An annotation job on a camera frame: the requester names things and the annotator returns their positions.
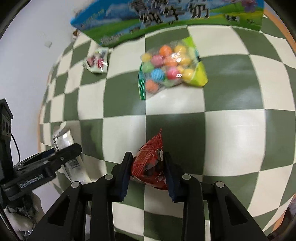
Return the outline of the white silver snack packet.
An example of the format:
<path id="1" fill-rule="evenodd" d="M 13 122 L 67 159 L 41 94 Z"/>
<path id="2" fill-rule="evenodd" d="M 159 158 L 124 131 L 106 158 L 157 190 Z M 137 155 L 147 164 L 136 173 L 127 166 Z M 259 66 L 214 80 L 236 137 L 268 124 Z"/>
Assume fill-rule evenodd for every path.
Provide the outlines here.
<path id="1" fill-rule="evenodd" d="M 80 182 L 87 184 L 91 179 L 82 162 L 82 147 L 74 141 L 71 133 L 71 126 L 66 121 L 54 131 L 51 139 L 53 148 L 60 155 L 63 162 L 63 170 L 71 182 Z"/>

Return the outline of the small red snack packet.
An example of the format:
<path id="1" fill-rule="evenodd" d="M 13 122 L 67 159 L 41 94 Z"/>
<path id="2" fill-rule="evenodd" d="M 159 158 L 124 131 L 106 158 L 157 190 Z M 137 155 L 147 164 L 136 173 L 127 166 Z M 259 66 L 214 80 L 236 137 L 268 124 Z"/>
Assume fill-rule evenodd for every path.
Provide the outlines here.
<path id="1" fill-rule="evenodd" d="M 168 190 L 165 177 L 162 129 L 133 158 L 132 180 L 159 190 Z"/>

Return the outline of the green white checkered blanket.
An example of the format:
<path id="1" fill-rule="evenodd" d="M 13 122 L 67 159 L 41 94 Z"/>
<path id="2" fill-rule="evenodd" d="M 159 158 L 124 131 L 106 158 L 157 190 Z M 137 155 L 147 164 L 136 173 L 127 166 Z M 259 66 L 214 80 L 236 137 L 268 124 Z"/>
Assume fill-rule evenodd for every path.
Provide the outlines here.
<path id="1" fill-rule="evenodd" d="M 141 54 L 187 36 L 208 83 L 141 100 Z M 40 113 L 41 150 L 67 123 L 96 180 L 162 132 L 175 163 L 200 181 L 224 182 L 270 234 L 295 194 L 295 54 L 280 29 L 264 17 L 259 32 L 229 26 L 154 32 L 116 47 L 102 75 L 82 65 L 96 48 L 82 34 L 53 65 Z"/>

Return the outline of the small pink white candy bag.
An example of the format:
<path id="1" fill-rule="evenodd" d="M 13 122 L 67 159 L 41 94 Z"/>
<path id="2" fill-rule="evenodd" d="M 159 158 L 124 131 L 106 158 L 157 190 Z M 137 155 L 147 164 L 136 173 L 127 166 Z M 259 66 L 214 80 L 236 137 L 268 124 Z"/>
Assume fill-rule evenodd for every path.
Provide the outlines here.
<path id="1" fill-rule="evenodd" d="M 91 73 L 106 73 L 108 69 L 108 54 L 109 48 L 99 47 L 83 61 L 83 67 Z"/>

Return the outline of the colourful candy ball bag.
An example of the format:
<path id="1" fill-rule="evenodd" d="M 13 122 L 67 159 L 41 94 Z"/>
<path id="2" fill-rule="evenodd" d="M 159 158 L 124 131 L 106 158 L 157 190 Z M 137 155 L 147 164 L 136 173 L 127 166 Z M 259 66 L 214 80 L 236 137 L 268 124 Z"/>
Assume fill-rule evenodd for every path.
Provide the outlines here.
<path id="1" fill-rule="evenodd" d="M 205 66 L 191 36 L 149 49 L 140 59 L 137 83 L 141 100 L 182 83 L 194 87 L 208 83 Z"/>

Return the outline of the cardboard box with blue print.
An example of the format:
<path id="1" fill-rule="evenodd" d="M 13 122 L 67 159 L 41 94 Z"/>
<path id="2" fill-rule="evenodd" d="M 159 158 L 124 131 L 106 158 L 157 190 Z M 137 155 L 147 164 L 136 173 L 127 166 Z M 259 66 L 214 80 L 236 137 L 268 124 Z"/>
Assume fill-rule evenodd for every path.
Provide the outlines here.
<path id="1" fill-rule="evenodd" d="M 94 1 L 70 24 L 99 45 L 114 47 L 177 26 L 226 25 L 260 30 L 263 1 Z"/>

